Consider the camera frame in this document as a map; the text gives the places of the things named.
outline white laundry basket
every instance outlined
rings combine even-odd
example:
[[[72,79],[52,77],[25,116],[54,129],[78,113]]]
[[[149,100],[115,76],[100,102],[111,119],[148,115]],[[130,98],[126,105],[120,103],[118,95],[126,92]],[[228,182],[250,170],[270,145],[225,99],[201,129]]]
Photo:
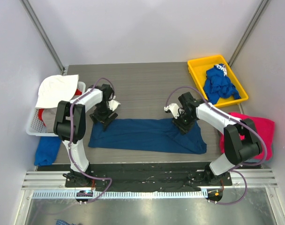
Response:
[[[78,82],[78,89],[84,93],[85,92],[85,83]],[[30,119],[27,124],[26,132],[29,135],[35,135],[35,136],[49,136],[49,137],[55,137],[58,136],[54,133],[47,133],[46,127],[44,126],[44,123],[38,118],[38,109],[33,109]]]

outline metal pole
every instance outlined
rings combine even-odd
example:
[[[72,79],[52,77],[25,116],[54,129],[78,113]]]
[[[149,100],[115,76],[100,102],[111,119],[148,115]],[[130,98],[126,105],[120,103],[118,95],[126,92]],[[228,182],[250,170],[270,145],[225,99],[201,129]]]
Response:
[[[231,67],[233,65],[233,63],[235,62],[237,56],[239,55],[239,53],[241,52],[241,49],[243,48],[244,44],[246,43],[247,39],[249,38],[249,36],[251,35],[254,27],[256,26],[257,22],[259,21],[260,17],[262,16],[263,12],[265,11],[266,7],[268,6],[270,0],[262,0],[255,12],[255,14],[253,15],[249,25],[247,26],[247,29],[245,31],[245,33],[243,34],[243,36],[241,37],[232,57],[229,60],[229,66]]]
[[[20,0],[22,5],[24,6],[24,8],[26,9],[28,15],[30,16],[30,19],[32,20],[32,22],[34,23],[34,26],[37,28],[41,38],[43,39],[47,49],[49,50],[50,54],[52,55],[52,57],[54,58],[57,66],[59,67],[61,73],[64,72],[64,67],[54,49],[54,47],[52,46],[51,41],[49,40],[47,34],[45,33],[45,30],[43,28],[43,26],[41,25],[38,17],[36,16],[31,4],[29,3],[28,0]]]

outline pink towel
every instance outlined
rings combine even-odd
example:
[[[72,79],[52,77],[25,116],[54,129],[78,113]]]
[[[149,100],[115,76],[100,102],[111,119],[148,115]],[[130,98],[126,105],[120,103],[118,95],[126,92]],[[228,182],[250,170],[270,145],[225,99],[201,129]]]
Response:
[[[274,131],[275,131],[275,122],[271,121],[269,119],[266,119],[266,118],[251,117],[251,116],[243,115],[243,114],[240,114],[237,112],[231,112],[229,114],[232,116],[241,118],[241,119],[250,118],[251,120],[253,120],[253,122],[255,123],[255,127],[257,129],[258,134],[263,139],[263,141],[267,147],[268,155],[266,157],[266,160],[269,160],[273,156],[272,143],[273,143],[273,137],[274,137]],[[223,135],[221,136],[221,139],[219,142],[219,147],[220,147],[222,153],[224,153],[225,150],[224,150],[224,136]],[[262,159],[263,155],[264,155],[264,152],[262,152],[261,154],[259,154],[256,157],[254,157],[254,159]]]

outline robotic arm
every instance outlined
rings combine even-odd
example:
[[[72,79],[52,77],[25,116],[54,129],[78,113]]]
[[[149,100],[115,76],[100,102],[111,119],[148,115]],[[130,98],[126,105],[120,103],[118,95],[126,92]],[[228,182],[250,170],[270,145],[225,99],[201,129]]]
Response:
[[[172,113],[173,123],[182,134],[189,132],[197,120],[208,122],[224,134],[225,153],[205,168],[205,177],[208,181],[219,180],[219,176],[223,173],[262,152],[261,143],[254,134],[227,118],[234,118],[257,132],[251,119],[241,120],[216,109],[226,115],[225,118],[208,107],[203,100],[194,99],[190,92],[182,94],[178,100],[182,107],[172,103],[164,107],[164,110],[166,113]]]
[[[114,111],[120,105],[119,102],[114,100],[114,91],[109,84],[103,84],[97,86],[91,91],[91,87],[76,99],[66,101],[60,101],[58,103],[54,133],[59,136],[63,144],[68,150],[68,144],[70,142],[71,121],[70,107],[71,104],[79,100],[73,108],[73,121],[74,121],[74,135],[73,142],[71,144],[71,152],[74,161],[77,162],[78,167],[86,174],[91,175],[90,164],[85,156],[83,137],[86,130],[85,114],[93,106],[96,106],[94,113],[90,115],[93,122],[101,122],[103,129],[106,130],[108,125],[118,116]],[[80,173],[71,161],[70,173],[64,174],[69,183],[66,186],[75,185],[75,187],[89,185],[91,180]]]

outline plastic basket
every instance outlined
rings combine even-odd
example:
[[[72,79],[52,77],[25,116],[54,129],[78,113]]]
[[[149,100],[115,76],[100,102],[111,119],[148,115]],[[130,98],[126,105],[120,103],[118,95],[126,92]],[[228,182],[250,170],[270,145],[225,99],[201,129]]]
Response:
[[[85,92],[85,83],[83,82],[78,82],[78,89],[84,93]],[[27,128],[26,132],[29,135],[35,135],[35,136],[57,136],[54,133],[47,133],[46,132],[46,127],[44,126],[44,123],[38,118],[38,109],[33,109]]]
[[[205,91],[203,89],[205,81],[206,81],[206,71],[213,68],[215,64],[223,63],[226,65],[227,68],[227,76],[230,78],[231,82],[235,85],[237,91],[240,94],[241,99],[235,100],[233,96],[229,98],[220,98],[218,102],[214,105],[215,107],[224,107],[228,105],[235,105],[239,104],[243,101],[246,101],[249,99],[249,96],[243,89],[242,85],[234,75],[234,72],[231,70],[230,66],[224,59],[222,55],[214,55],[209,56],[205,58],[199,58],[195,60],[189,60],[187,62],[188,64],[188,70],[195,82],[195,85],[197,86],[198,90],[203,94],[203,96],[207,98]]]

